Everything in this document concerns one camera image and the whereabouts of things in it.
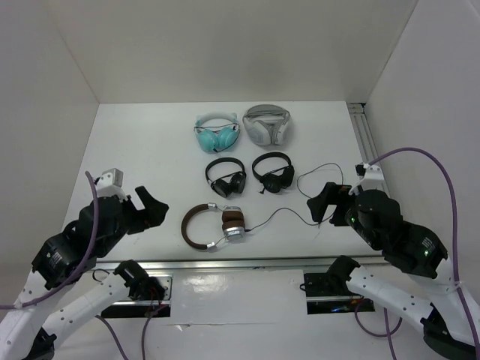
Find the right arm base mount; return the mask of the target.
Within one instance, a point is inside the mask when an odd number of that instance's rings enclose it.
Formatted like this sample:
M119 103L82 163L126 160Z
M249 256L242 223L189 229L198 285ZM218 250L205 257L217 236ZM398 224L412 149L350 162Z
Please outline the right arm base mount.
M361 295L350 292L334 275L327 272L304 273L299 289L306 296L309 315L375 311L371 300L364 300Z

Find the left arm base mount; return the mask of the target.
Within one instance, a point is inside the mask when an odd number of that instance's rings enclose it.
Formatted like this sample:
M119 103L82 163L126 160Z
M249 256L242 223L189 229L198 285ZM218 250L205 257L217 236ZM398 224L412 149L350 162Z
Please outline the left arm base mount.
M154 311L154 318L167 318L171 314L173 276L149 272L149 287L134 298L127 297L102 310L105 319L147 319Z

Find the brown silver headphones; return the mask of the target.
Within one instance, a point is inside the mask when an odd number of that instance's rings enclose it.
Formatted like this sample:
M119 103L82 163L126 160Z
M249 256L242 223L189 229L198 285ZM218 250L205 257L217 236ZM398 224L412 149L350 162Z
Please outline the brown silver headphones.
M210 251L221 241L245 237L247 226L240 207L203 203L191 208L181 222L181 235L187 245L197 251Z

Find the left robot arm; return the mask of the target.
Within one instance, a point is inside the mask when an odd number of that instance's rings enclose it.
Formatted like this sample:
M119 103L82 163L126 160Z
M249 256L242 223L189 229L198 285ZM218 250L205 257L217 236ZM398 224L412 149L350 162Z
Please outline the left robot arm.
M124 236L164 222L168 205L143 186L135 191L142 209L116 194L94 195L76 220L44 242L22 292L1 321L2 359L51 359L67 337L113 303L124 299L161 302L164 288L130 259L120 262L93 290L56 309L60 299Z

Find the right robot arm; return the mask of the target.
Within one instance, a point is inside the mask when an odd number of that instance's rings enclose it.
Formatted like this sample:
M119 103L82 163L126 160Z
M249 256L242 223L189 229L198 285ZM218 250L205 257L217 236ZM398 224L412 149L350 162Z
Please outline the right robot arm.
M381 280L348 256L339 256L328 269L333 293L349 291L386 308L422 333L424 342L446 359L479 358L479 305L455 279L453 258L433 231L404 220L398 202L381 190L355 193L349 185L328 182L307 206L317 223L334 206L331 224L352 228L427 298Z

